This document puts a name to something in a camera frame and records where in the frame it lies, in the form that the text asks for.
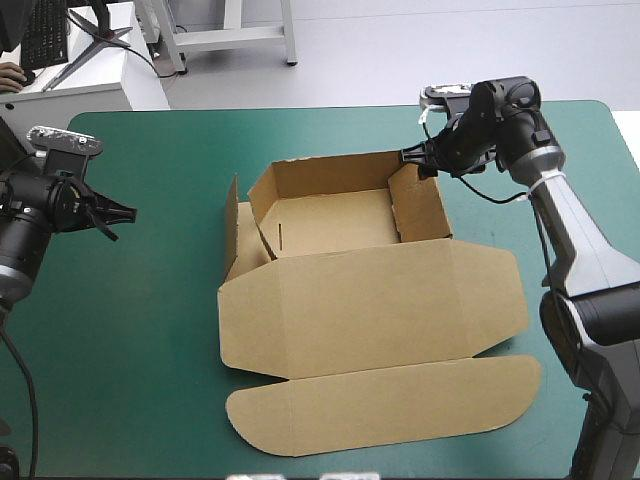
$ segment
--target green tabletop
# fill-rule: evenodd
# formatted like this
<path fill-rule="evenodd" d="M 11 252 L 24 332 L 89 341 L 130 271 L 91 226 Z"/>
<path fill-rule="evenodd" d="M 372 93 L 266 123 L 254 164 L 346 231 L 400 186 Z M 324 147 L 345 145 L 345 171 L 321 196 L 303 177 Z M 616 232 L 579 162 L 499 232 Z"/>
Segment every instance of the green tabletop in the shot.
<path fill-rule="evenodd" d="M 567 153 L 578 195 L 621 251 L 640 258 L 640 178 L 609 110 L 552 102 L 544 112 Z M 234 173 L 246 192 L 272 160 L 406 147 L 421 140 L 418 109 L 327 108 L 85 114 L 71 129 L 105 153 L 89 167 L 97 191 L 139 209 L 111 243 L 96 230 L 52 241 L 32 295 L 8 330 L 39 397 L 39 475 L 221 477 L 378 471 L 395 477 L 559 477 L 569 468 L 586 404 L 538 319 L 544 265 L 528 202 L 496 206 L 440 177 L 456 238 L 515 252 L 530 326 L 492 355 L 530 353 L 544 368 L 531 409 L 501 430 L 449 439 L 280 458 L 245 443 L 224 410 L 234 390 L 269 383 L 225 367 L 216 289 L 223 206 Z M 434 115 L 432 129 L 442 118 Z M 494 196 L 517 191 L 490 167 L 470 178 Z M 26 388 L 0 347 L 0 417 L 28 464 Z"/>

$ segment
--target wire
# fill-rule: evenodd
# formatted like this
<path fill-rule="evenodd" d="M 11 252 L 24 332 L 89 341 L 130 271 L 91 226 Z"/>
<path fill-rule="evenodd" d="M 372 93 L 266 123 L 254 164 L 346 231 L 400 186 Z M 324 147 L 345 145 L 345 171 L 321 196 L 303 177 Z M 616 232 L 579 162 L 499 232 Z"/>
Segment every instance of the wire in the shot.
<path fill-rule="evenodd" d="M 38 75 L 36 75 L 36 78 L 34 78 L 33 81 L 35 82 L 40 77 L 40 75 L 42 75 L 44 72 L 46 72 L 47 68 L 49 68 L 50 66 L 51 65 L 48 65 L 48 66 L 44 67 L 42 70 L 40 70 L 40 73 Z"/>
<path fill-rule="evenodd" d="M 179 72 L 174 72 L 170 75 L 160 75 L 160 72 L 158 72 L 158 70 L 156 69 L 156 66 L 151 63 L 149 60 L 146 59 L 146 57 L 144 55 L 142 55 L 141 53 L 135 51 L 133 48 L 128 47 L 126 45 L 120 45 L 119 43 L 116 42 L 112 42 L 111 40 L 108 40 L 106 38 L 101 37 L 100 35 L 96 35 L 95 33 L 87 30 L 86 28 L 84 28 L 82 25 L 80 25 L 80 23 L 78 23 L 76 21 L 75 18 L 73 18 L 71 15 L 69 15 L 69 12 L 65 12 L 65 16 L 67 17 L 67 19 L 73 23 L 76 27 L 78 27 L 80 30 L 82 30 L 85 33 L 88 33 L 89 35 L 91 35 L 93 38 L 95 38 L 96 40 L 100 40 L 101 42 L 105 42 L 108 43 L 110 45 L 113 45 L 114 47 L 118 47 L 118 48 L 122 48 L 123 50 L 126 50 L 127 52 L 131 52 L 134 55 L 140 57 L 147 65 L 149 65 L 151 67 L 151 69 L 154 71 L 154 73 L 156 74 L 156 76 L 158 78 L 172 78 L 175 77 L 176 75 L 178 75 Z"/>
<path fill-rule="evenodd" d="M 495 203 L 496 205 L 504 205 L 506 203 L 511 203 L 514 200 L 517 200 L 518 198 L 527 195 L 526 192 L 518 192 L 518 193 L 515 193 L 515 194 L 513 194 L 513 195 L 511 195 L 510 197 L 507 197 L 507 198 L 493 198 L 493 197 L 490 197 L 489 195 L 485 195 L 480 190 L 476 189 L 473 185 L 471 185 L 469 182 L 467 182 L 464 178 L 462 178 L 462 177 L 455 177 L 455 178 L 460 180 L 464 184 L 465 187 L 467 187 L 473 193 L 478 195 L 480 198 L 488 200 L 491 203 Z"/>
<path fill-rule="evenodd" d="M 0 319 L 0 338 L 4 340 L 4 343 L 9 350 L 9 353 L 15 360 L 16 364 L 22 372 L 25 382 L 27 382 L 27 388 L 29 390 L 29 404 L 31 406 L 31 463 L 29 465 L 29 480 L 33 480 L 36 474 L 36 467 L 38 465 L 38 445 L 40 443 L 38 434 L 38 404 L 36 402 L 36 389 L 33 384 L 33 378 L 31 372 L 24 363 L 24 360 L 20 356 L 18 349 L 11 341 L 11 337 L 4 329 L 4 318 Z"/>
<path fill-rule="evenodd" d="M 447 163 L 446 159 L 440 154 L 440 150 L 438 149 L 438 145 L 436 144 L 436 142 L 431 137 L 431 134 L 429 133 L 429 129 L 427 128 L 427 124 L 426 123 L 422 124 L 422 129 L 424 130 L 424 133 L 427 136 L 427 140 L 433 146 L 433 149 L 436 152 L 436 155 L 438 157 L 440 157 L 440 160 L 444 161 L 444 163 L 446 164 Z M 462 178 L 462 175 L 454 176 L 454 178 L 457 178 L 458 180 L 460 180 L 465 187 L 467 187 L 473 193 L 478 195 L 480 198 L 483 198 L 484 200 L 487 200 L 487 201 L 489 201 L 491 203 L 495 203 L 496 205 L 504 205 L 506 203 L 511 203 L 514 200 L 517 200 L 518 198 L 527 195 L 526 192 L 518 192 L 518 193 L 516 193 L 514 195 L 511 195 L 508 198 L 493 198 L 493 197 L 490 197 L 489 195 L 486 195 L 486 194 L 482 193 L 480 190 L 475 188 L 473 185 L 471 185 L 469 182 L 467 182 L 464 178 Z"/>

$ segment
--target keyboard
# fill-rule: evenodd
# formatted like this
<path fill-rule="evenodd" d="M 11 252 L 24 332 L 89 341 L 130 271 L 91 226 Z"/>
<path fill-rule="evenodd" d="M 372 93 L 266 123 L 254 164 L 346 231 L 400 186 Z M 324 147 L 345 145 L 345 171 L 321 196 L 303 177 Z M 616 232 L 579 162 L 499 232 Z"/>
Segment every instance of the keyboard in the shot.
<path fill-rule="evenodd" d="M 20 66 L 24 70 L 59 65 L 67 53 L 66 0 L 40 0 L 22 37 Z"/>

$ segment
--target white desk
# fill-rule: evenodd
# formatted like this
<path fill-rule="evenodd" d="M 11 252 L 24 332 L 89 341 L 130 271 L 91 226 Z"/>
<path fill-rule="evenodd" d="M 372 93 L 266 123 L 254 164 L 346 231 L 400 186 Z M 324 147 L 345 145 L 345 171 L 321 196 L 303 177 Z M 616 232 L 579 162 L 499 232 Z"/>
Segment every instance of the white desk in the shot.
<path fill-rule="evenodd" d="M 95 22 L 89 7 L 75 9 Z M 111 27 L 133 27 L 122 39 L 149 61 L 133 3 L 109 5 Z M 91 36 L 70 24 L 69 59 L 75 59 L 91 43 Z M 20 47 L 5 53 L 0 61 L 19 63 Z M 34 125 L 67 128 L 73 117 L 84 112 L 122 110 L 169 110 L 160 80 L 142 59 L 121 48 L 107 48 L 53 90 L 42 88 L 64 65 L 37 71 L 36 81 L 20 93 L 0 95 L 0 116 L 18 140 L 28 147 L 26 133 Z"/>

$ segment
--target box flap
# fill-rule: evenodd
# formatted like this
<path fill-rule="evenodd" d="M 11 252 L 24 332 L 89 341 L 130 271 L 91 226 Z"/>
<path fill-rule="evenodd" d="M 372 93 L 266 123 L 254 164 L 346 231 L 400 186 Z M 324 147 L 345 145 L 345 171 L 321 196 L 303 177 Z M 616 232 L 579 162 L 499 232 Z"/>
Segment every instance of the box flap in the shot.
<path fill-rule="evenodd" d="M 515 257 L 448 239 L 278 259 L 218 298 L 224 363 L 286 378 L 470 357 L 528 321 Z"/>
<path fill-rule="evenodd" d="M 238 176 L 234 175 L 224 209 L 224 275 L 231 270 L 238 255 Z"/>
<path fill-rule="evenodd" d="M 272 262 L 218 290 L 220 356 L 225 365 L 276 377 L 289 376 L 279 277 L 279 265 Z M 231 295 L 226 293 L 229 285 L 233 285 Z"/>
<path fill-rule="evenodd" d="M 227 399 L 236 431 L 283 456 L 495 430 L 533 403 L 529 356 L 464 359 L 294 380 Z"/>
<path fill-rule="evenodd" d="M 229 270 L 226 282 L 244 273 L 250 272 L 271 259 L 265 249 L 265 244 L 260 238 L 258 226 L 251 212 L 249 202 L 238 204 L 238 254 L 235 262 Z"/>
<path fill-rule="evenodd" d="M 262 222 L 271 206 L 278 201 L 278 185 L 273 164 L 265 170 L 256 184 L 249 190 L 249 200 L 256 223 Z"/>
<path fill-rule="evenodd" d="M 420 180 L 417 165 L 389 178 L 393 215 L 402 242 L 451 237 L 451 225 L 435 178 Z"/>

